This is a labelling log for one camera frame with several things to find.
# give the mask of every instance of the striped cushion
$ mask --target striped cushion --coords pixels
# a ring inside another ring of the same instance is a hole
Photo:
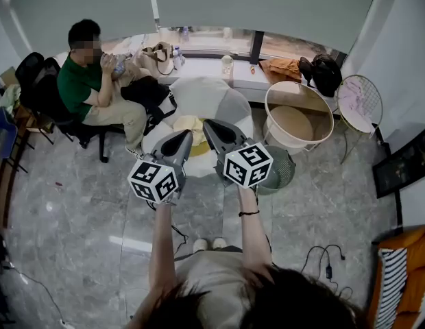
[[[382,260],[382,286],[374,327],[389,329],[397,317],[397,306],[406,285],[407,249],[380,249]]]

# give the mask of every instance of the white roller shade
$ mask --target white roller shade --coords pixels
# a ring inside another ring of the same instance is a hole
[[[10,0],[33,49],[45,57],[69,49],[68,31],[82,19],[101,28],[101,39],[155,32],[150,0]]]
[[[349,52],[372,0],[157,0],[163,27],[256,29]]]

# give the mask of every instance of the gray tile floor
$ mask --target gray tile floor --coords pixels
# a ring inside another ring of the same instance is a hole
[[[265,112],[253,110],[253,116],[259,138]],[[393,197],[375,198],[372,164],[384,157],[383,149],[364,138],[341,166],[342,130],[340,125],[317,149],[294,155],[292,183],[260,197],[260,211],[281,267],[301,269],[313,245],[339,244],[346,260],[329,249],[333,280],[339,289],[352,287],[352,301],[364,307],[374,268],[371,240],[396,225],[396,207]],[[149,289],[154,214],[130,191],[126,176],[134,159],[121,135],[108,135],[108,164],[98,160],[96,138],[83,150],[77,140],[70,143],[58,132],[53,137],[54,146],[40,135],[30,137],[36,150],[26,150],[22,161],[29,174],[16,177],[5,236],[12,261],[48,287],[75,328],[120,328]],[[197,237],[223,236],[241,245],[235,192],[215,175],[188,180],[173,209],[174,224],[189,235],[178,255],[189,253]],[[181,242],[174,233],[175,248]],[[317,276],[320,256],[314,250],[306,273]],[[1,283],[17,328],[58,327],[56,309],[40,285],[10,272]]]

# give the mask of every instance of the glass window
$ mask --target glass window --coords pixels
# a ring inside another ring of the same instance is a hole
[[[327,53],[336,58],[339,52],[314,42],[305,41],[291,36],[274,33],[265,33],[261,45],[261,55],[280,58],[300,59],[302,56],[311,61],[318,53]]]
[[[159,41],[179,45],[185,51],[221,51],[230,53],[249,53],[252,30],[223,27],[183,27],[160,28],[158,33],[147,34],[146,47]]]

